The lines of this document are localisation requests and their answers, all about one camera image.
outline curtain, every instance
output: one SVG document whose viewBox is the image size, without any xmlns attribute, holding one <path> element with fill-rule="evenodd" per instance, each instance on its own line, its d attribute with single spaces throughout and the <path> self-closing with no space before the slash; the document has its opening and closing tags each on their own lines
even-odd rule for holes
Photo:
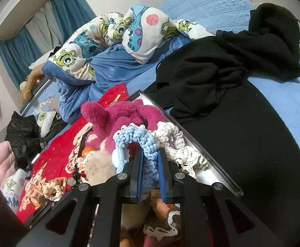
<svg viewBox="0 0 300 247">
<path fill-rule="evenodd" d="M 63 41 L 69 39 L 82 25 L 95 18 L 95 14 L 85 0 L 51 0 L 51 2 Z"/>
<path fill-rule="evenodd" d="M 0 41 L 0 57 L 17 89 L 29 75 L 29 65 L 42 56 L 24 26 L 13 39 Z"/>
<path fill-rule="evenodd" d="M 42 54 L 63 44 L 51 2 L 40 8 L 25 26 Z"/>
</svg>

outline blue curtain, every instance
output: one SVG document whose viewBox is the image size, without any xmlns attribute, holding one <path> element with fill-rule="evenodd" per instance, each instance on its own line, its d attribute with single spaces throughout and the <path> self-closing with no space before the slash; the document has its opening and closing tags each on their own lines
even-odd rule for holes
<svg viewBox="0 0 300 247">
<path fill-rule="evenodd" d="M 52 7 L 64 41 L 82 25 L 95 18 L 85 0 L 52 0 Z"/>
<path fill-rule="evenodd" d="M 0 41 L 0 57 L 17 89 L 29 75 L 29 66 L 42 56 L 32 36 L 24 26 L 13 39 Z"/>
</svg>

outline red bead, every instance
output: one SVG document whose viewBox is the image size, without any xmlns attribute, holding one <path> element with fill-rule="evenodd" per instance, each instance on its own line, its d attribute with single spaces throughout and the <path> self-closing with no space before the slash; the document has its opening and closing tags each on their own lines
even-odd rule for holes
<svg viewBox="0 0 300 247">
<path fill-rule="evenodd" d="M 85 178 L 86 177 L 85 171 L 81 171 L 80 175 L 81 175 L 81 177 Z"/>
</svg>

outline pink quilted cushion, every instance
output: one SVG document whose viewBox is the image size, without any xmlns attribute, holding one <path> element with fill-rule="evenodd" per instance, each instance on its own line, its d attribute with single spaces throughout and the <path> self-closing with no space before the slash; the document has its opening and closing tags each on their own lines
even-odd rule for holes
<svg viewBox="0 0 300 247">
<path fill-rule="evenodd" d="M 8 141 L 0 143 L 0 186 L 14 172 L 15 156 Z"/>
</svg>

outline box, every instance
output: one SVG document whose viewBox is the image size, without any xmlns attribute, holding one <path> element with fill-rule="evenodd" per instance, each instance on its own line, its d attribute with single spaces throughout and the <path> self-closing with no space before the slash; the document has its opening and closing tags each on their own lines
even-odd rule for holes
<svg viewBox="0 0 300 247">
<path fill-rule="evenodd" d="M 178 122 L 176 122 L 167 112 L 165 112 L 159 105 L 157 105 L 151 98 L 149 98 L 144 92 L 141 90 L 136 91 L 132 94 L 126 101 L 134 101 L 136 99 L 142 99 L 143 104 L 152 105 L 157 107 L 165 116 L 167 122 L 171 122 L 176 125 L 180 131 L 183 132 L 185 137 L 185 143 L 188 146 L 191 146 L 194 149 L 197 149 L 207 160 L 208 167 L 206 170 L 202 170 L 199 168 L 195 168 L 194 171 L 197 176 L 197 181 L 203 184 L 212 185 L 215 182 L 221 182 L 225 185 L 236 197 L 240 197 L 243 195 L 243 191 L 241 188 L 233 181 L 233 179 L 224 171 L 224 169 L 215 161 L 215 159 L 186 131 Z M 78 157 L 81 156 L 81 153 L 85 147 L 85 141 L 87 139 L 88 133 L 92 131 L 89 129 L 82 136 L 80 148 L 78 152 Z"/>
</svg>

